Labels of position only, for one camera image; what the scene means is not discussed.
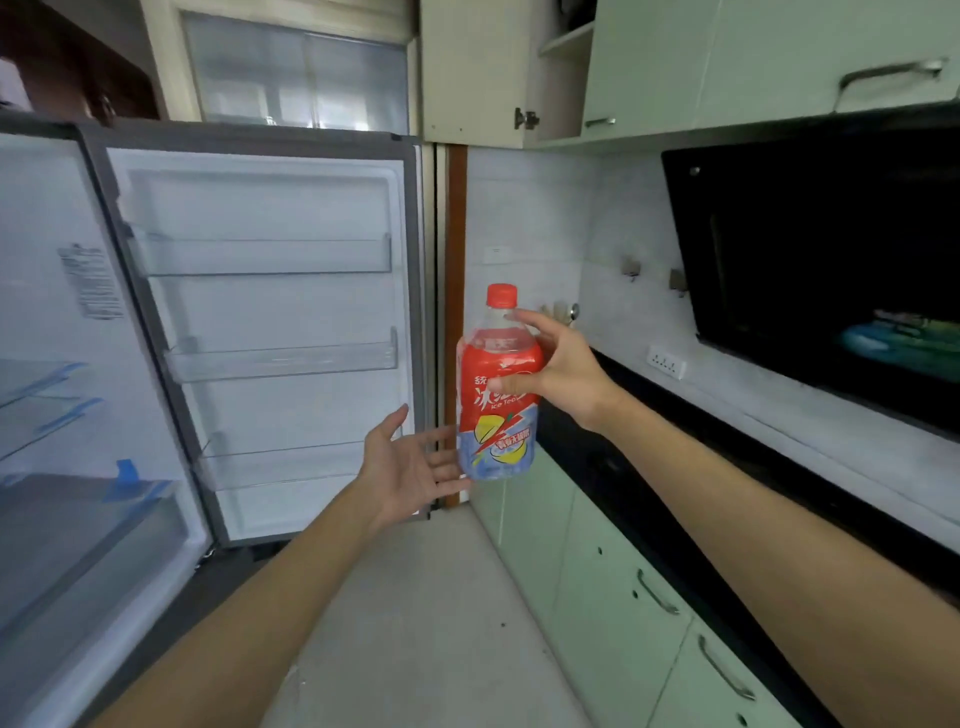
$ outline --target refrigerator door shelf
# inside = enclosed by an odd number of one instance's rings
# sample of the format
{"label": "refrigerator door shelf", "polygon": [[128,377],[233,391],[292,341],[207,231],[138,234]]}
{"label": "refrigerator door shelf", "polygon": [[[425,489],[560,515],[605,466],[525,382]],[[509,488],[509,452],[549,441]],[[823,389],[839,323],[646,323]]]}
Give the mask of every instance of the refrigerator door shelf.
{"label": "refrigerator door shelf", "polygon": [[362,464],[363,443],[357,442],[234,455],[204,455],[196,468],[207,488],[222,491],[300,480],[354,477]]}
{"label": "refrigerator door shelf", "polygon": [[0,407],[60,384],[85,366],[70,361],[0,359]]}
{"label": "refrigerator door shelf", "polygon": [[216,379],[366,372],[396,369],[396,328],[390,341],[328,347],[259,349],[240,352],[167,352],[170,376],[178,384]]}
{"label": "refrigerator door shelf", "polygon": [[0,460],[76,422],[99,397],[24,397],[0,409]]}
{"label": "refrigerator door shelf", "polygon": [[390,235],[356,240],[183,240],[136,231],[141,275],[248,276],[390,273]]}

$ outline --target electrical outlet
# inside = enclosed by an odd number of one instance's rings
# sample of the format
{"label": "electrical outlet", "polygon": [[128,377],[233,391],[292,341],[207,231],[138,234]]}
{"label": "electrical outlet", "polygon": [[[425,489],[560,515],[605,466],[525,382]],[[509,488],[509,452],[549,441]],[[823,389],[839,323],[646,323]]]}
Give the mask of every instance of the electrical outlet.
{"label": "electrical outlet", "polygon": [[683,379],[686,373],[686,362],[661,347],[650,347],[647,364],[675,379]]}

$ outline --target glass panel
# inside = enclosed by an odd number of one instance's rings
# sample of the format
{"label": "glass panel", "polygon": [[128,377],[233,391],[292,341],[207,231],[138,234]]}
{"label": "glass panel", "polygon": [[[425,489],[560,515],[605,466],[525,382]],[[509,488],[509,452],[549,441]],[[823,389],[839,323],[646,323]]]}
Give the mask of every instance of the glass panel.
{"label": "glass panel", "polygon": [[207,121],[408,132],[403,46],[183,14]]}

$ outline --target drawer handle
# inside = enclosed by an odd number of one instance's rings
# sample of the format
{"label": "drawer handle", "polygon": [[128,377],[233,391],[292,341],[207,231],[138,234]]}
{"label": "drawer handle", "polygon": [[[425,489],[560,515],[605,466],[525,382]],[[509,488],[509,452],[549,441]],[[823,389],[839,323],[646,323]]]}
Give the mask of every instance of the drawer handle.
{"label": "drawer handle", "polygon": [[855,84],[857,81],[865,79],[876,79],[881,76],[896,76],[900,73],[921,73],[931,78],[937,78],[947,67],[949,58],[927,59],[926,61],[908,61],[906,63],[890,63],[889,65],[878,65],[873,68],[861,68],[859,71],[851,71],[840,77],[840,83],[837,86],[837,98],[833,102],[833,111],[837,111],[840,105],[840,97],[847,87]]}
{"label": "drawer handle", "polygon": [[636,580],[640,582],[640,586],[643,587],[644,591],[646,591],[648,595],[650,595],[650,598],[652,598],[654,601],[657,602],[657,604],[660,606],[660,608],[664,612],[666,612],[668,615],[674,615],[674,616],[677,616],[680,613],[679,609],[677,609],[673,604],[668,602],[662,596],[654,592],[654,590],[650,588],[650,585],[643,580],[643,569],[636,570]]}
{"label": "drawer handle", "polygon": [[751,700],[756,702],[756,695],[754,694],[754,692],[750,690],[750,688],[748,688],[746,685],[741,683],[739,680],[737,680],[735,677],[733,677],[732,675],[729,675],[726,670],[720,667],[720,664],[716,661],[716,658],[709,653],[709,651],[707,650],[706,637],[704,637],[703,635],[697,635],[697,644],[700,646],[700,651],[703,652],[704,657],[707,658],[707,662],[709,662],[710,666],[713,667],[713,669],[717,671],[720,677],[723,678],[723,681],[731,687],[731,690],[733,690],[733,692],[735,692],[737,695],[742,697],[744,700]]}
{"label": "drawer handle", "polygon": [[599,119],[588,119],[587,121],[584,122],[584,126],[587,127],[588,129],[590,127],[599,126],[600,124],[603,124],[606,127],[611,127],[614,124],[616,124],[616,118],[613,116],[603,116]]}

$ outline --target red label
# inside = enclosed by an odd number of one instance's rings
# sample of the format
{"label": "red label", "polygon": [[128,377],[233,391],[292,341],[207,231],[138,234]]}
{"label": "red label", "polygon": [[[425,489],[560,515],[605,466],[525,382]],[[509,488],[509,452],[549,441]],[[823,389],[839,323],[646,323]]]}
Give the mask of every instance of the red label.
{"label": "red label", "polygon": [[[502,429],[517,425],[516,415],[531,404],[540,401],[538,395],[500,395],[487,388],[487,382],[497,376],[516,374],[533,374],[543,367],[543,353],[540,345],[523,352],[498,353],[485,352],[467,346],[461,361],[460,399],[461,432],[473,431],[483,415],[499,415],[504,419]],[[508,447],[500,444],[504,439],[515,438],[521,433],[500,437],[495,432],[489,439],[485,438],[486,447],[496,445],[499,448]]]}

